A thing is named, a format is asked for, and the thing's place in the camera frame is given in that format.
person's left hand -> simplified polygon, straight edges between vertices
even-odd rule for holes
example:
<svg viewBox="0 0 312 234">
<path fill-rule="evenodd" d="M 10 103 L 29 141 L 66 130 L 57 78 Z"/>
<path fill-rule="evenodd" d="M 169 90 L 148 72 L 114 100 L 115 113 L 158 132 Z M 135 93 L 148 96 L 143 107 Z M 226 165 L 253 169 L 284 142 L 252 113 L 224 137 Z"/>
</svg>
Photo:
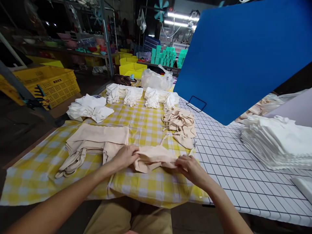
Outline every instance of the person's left hand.
<svg viewBox="0 0 312 234">
<path fill-rule="evenodd" d="M 125 145 L 110 161 L 111 164 L 116 166 L 119 170 L 124 169 L 134 163 L 134 161 L 140 156 L 136 153 L 139 147 L 136 145 Z"/>
</svg>

floor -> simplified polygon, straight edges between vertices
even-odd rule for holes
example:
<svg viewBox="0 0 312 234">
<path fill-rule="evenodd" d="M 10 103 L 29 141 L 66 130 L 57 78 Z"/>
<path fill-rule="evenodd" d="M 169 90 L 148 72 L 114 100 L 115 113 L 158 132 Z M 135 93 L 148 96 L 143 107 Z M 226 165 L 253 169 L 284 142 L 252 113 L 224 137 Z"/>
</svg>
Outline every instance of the floor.
<svg viewBox="0 0 312 234">
<path fill-rule="evenodd" d="M 82 95 L 99 89 L 106 79 L 103 77 L 86 77 L 76 74 Z M 37 141 L 52 126 L 31 114 L 27 107 L 20 107 L 4 94 L 0 93 L 0 168 Z M 5 181 L 6 171 L 0 169 L 0 191 Z M 100 201 L 85 201 L 70 216 L 57 233 L 83 233 L 84 228 L 97 209 Z M 0 206 L 0 233 L 18 220 L 36 204 L 29 206 Z M 171 210 L 174 234 L 223 233 L 220 220 L 214 207 L 186 203 Z M 260 217 L 243 214 L 243 218 L 257 233 L 311 233 L 310 228 L 288 225 Z"/>
</svg>

fan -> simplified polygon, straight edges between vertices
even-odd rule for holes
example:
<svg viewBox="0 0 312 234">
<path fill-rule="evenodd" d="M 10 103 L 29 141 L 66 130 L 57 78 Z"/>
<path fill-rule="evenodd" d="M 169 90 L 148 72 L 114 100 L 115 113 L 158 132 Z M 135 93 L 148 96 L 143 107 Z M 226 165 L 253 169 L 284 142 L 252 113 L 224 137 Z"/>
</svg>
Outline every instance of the fan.
<svg viewBox="0 0 312 234">
<path fill-rule="evenodd" d="M 99 25 L 102 25 L 102 23 L 103 23 L 103 18 L 101 16 L 101 11 L 98 11 L 98 13 L 97 13 L 96 9 L 94 10 L 94 17 L 90 17 L 90 18 L 91 19 L 95 19 L 94 25 L 96 25 L 97 22 L 98 22 Z"/>
<path fill-rule="evenodd" d="M 155 8 L 160 8 L 160 9 L 163 9 L 163 8 L 166 8 L 169 6 L 169 2 L 166 1 L 164 4 L 163 4 L 163 1 L 162 0 L 159 0 L 159 6 L 157 6 L 157 4 L 154 5 Z M 159 18 L 159 21 L 160 22 L 163 22 L 163 15 L 164 15 L 164 11 L 162 10 L 155 10 L 157 11 L 156 15 L 154 16 L 155 19 L 158 19 Z"/>
</svg>

fluorescent light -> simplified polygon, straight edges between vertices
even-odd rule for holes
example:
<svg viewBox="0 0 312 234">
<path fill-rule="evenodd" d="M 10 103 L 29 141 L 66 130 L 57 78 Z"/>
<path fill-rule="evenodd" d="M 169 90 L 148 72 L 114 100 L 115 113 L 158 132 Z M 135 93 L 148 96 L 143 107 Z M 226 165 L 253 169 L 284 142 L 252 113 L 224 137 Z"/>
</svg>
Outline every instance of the fluorescent light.
<svg viewBox="0 0 312 234">
<path fill-rule="evenodd" d="M 183 20 L 191 20 L 191 21 L 199 21 L 199 18 L 191 18 L 187 15 L 181 15 L 181 14 L 175 14 L 172 12 L 168 12 L 168 17 L 174 17 L 174 18 L 178 18 L 178 19 L 183 19 Z"/>
<path fill-rule="evenodd" d="M 185 24 L 185 23 L 178 23 L 178 22 L 172 22 L 172 21 L 169 21 L 169 20 L 165 20 L 164 23 L 166 23 L 166 24 L 171 24 L 171 25 L 175 25 L 175 26 L 181 26 L 181 27 L 185 27 L 185 28 L 188 27 L 188 24 Z"/>
</svg>

yellow crate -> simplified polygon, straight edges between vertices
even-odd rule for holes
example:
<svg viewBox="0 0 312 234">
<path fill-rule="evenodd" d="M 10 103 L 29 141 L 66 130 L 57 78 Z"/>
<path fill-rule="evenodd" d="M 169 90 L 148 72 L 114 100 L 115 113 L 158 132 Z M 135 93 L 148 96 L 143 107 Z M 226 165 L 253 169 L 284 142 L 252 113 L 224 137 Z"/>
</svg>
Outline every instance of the yellow crate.
<svg viewBox="0 0 312 234">
<path fill-rule="evenodd" d="M 53 109 L 80 92 L 74 71 L 70 69 L 44 66 L 15 71 L 13 74 L 46 110 Z M 0 90 L 19 105 L 24 105 L 16 89 L 3 76 L 0 76 Z"/>
<path fill-rule="evenodd" d="M 53 66 L 53 67 L 61 67 L 64 68 L 63 64 L 59 60 L 50 59 L 50 58 L 41 58 L 41 57 L 35 57 L 35 56 L 28 56 L 29 59 L 33 61 L 35 64 L 42 64 L 45 66 Z"/>
<path fill-rule="evenodd" d="M 120 49 L 120 52 L 123 52 L 123 53 L 129 53 L 130 50 L 129 49 Z"/>
<path fill-rule="evenodd" d="M 86 56 L 85 62 L 89 67 L 99 67 L 103 66 L 103 62 L 101 58 Z"/>
<path fill-rule="evenodd" d="M 127 71 L 125 75 L 131 76 L 133 74 L 135 79 L 141 79 L 142 73 L 142 71 Z"/>
<path fill-rule="evenodd" d="M 129 63 L 136 63 L 137 62 L 137 58 L 122 58 L 120 59 L 120 65 L 126 65 Z"/>
<path fill-rule="evenodd" d="M 147 65 L 138 64 L 138 63 L 129 63 L 119 67 L 119 74 L 125 75 L 127 71 L 144 71 L 147 69 Z"/>
<path fill-rule="evenodd" d="M 128 54 L 128 53 L 124 53 L 124 52 L 118 52 L 119 56 L 115 56 L 115 64 L 116 65 L 120 65 L 120 61 L 119 61 L 119 57 L 120 58 L 131 58 L 133 55 L 132 54 Z"/>
</svg>

